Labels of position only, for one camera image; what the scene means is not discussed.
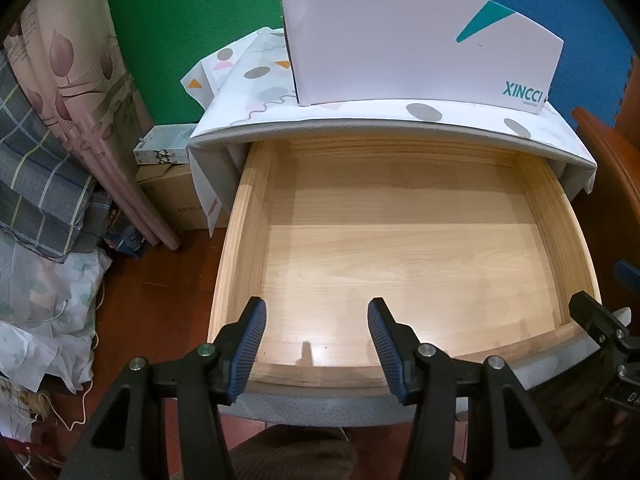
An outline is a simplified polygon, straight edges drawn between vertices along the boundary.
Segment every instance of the plaid fabric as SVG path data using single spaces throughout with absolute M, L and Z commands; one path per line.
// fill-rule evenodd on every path
M 47 258 L 90 252 L 111 200 L 31 107 L 0 50 L 0 229 Z

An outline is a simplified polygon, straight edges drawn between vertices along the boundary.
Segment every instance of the red tile floor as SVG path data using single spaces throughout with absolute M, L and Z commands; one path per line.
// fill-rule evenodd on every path
M 213 289 L 225 237 L 216 229 L 212 238 L 204 230 L 181 235 L 180 249 L 150 248 L 139 260 L 113 255 L 105 280 L 104 302 L 97 313 L 100 343 L 95 351 L 94 386 L 86 396 L 87 417 L 123 366 L 135 356 L 150 362 L 180 358 L 206 340 Z M 82 419 L 81 394 L 54 394 L 54 404 L 69 424 Z M 170 473 L 180 470 L 177 413 L 174 401 L 166 410 L 167 460 Z M 264 422 L 222 416 L 229 449 L 266 427 Z M 398 476 L 411 425 L 351 428 L 358 449 L 354 480 L 391 480 Z M 44 439 L 68 454 L 82 431 L 68 432 L 61 424 L 51 427 Z M 455 455 L 465 453 L 466 425 L 456 426 Z

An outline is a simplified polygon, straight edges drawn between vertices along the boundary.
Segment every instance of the blue wall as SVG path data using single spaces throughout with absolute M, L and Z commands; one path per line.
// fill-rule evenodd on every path
M 569 124 L 583 106 L 613 126 L 633 54 L 601 0 L 494 0 L 548 28 L 564 40 L 549 101 Z

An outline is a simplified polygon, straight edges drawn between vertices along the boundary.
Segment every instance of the metal screw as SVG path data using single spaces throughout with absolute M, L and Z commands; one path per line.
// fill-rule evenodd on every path
M 129 370 L 133 370 L 137 372 L 138 370 L 142 370 L 146 365 L 146 359 L 143 357 L 134 357 L 131 361 L 129 361 Z
M 499 355 L 492 355 L 487 359 L 487 362 L 494 370 L 501 370 L 504 367 L 504 359 Z
M 198 355 L 201 355 L 202 357 L 209 357 L 210 355 L 213 355 L 215 351 L 216 347 L 211 343 L 203 343 L 198 346 Z
M 422 343 L 418 346 L 418 354 L 423 357 L 433 357 L 436 355 L 436 347 L 429 343 Z

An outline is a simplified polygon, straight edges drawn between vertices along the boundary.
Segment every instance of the green wall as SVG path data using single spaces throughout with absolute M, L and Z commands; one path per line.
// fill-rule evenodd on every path
M 156 124 L 193 123 L 202 108 L 180 78 L 259 27 L 281 27 L 280 0 L 109 0 L 125 62 Z

